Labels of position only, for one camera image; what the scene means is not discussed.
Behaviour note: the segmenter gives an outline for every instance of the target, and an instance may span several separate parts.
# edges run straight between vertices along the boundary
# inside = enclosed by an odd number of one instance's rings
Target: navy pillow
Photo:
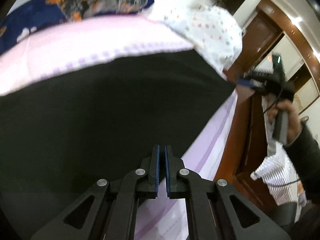
[[[31,0],[0,24],[0,55],[38,30],[105,14],[132,14],[154,0]]]

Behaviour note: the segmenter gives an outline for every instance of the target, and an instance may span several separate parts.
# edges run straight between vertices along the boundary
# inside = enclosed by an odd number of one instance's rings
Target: white cloth
[[[197,52],[218,73],[228,70],[242,51],[242,31],[223,8],[173,9],[164,22],[194,44]]]
[[[262,108],[267,109],[265,99],[262,99]],[[266,136],[268,143],[268,156],[264,159],[259,168],[251,174],[251,178],[256,180],[262,178],[268,185],[270,194],[275,199],[277,205],[299,201],[298,183],[292,183],[284,187],[274,187],[271,185],[285,185],[299,179],[292,162],[287,156],[282,144],[272,138],[273,127],[268,122],[267,114],[264,116],[266,126]]]

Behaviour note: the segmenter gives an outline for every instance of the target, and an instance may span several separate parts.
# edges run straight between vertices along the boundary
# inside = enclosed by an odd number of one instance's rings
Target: metal screw
[[[181,174],[181,175],[186,176],[186,175],[188,175],[189,173],[190,173],[190,171],[187,170],[187,169],[181,169],[181,170],[180,170],[180,174]]]
[[[145,173],[146,173],[146,171],[145,171],[144,169],[137,169],[137,170],[136,170],[136,174],[137,174],[137,175],[140,175],[140,176],[141,176],[141,175],[144,175]]]
[[[218,185],[221,187],[226,186],[228,183],[225,179],[218,179]]]
[[[97,182],[98,186],[100,186],[100,187],[107,185],[107,183],[108,182],[105,179],[99,179]]]

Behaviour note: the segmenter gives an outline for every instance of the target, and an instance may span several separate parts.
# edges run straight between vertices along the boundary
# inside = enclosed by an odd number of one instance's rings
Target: person
[[[273,102],[267,98],[268,106]],[[284,100],[270,108],[268,121],[273,122],[279,109],[288,112],[288,144],[284,146],[299,175],[308,200],[315,206],[289,230],[292,240],[320,239],[320,149],[305,123],[300,122],[292,102]]]

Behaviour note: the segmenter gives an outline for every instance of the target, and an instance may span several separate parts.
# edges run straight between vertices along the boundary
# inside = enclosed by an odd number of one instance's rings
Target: pink bedsheet
[[[142,16],[104,16],[26,37],[0,57],[0,95],[41,79],[118,57],[192,49],[161,23]]]

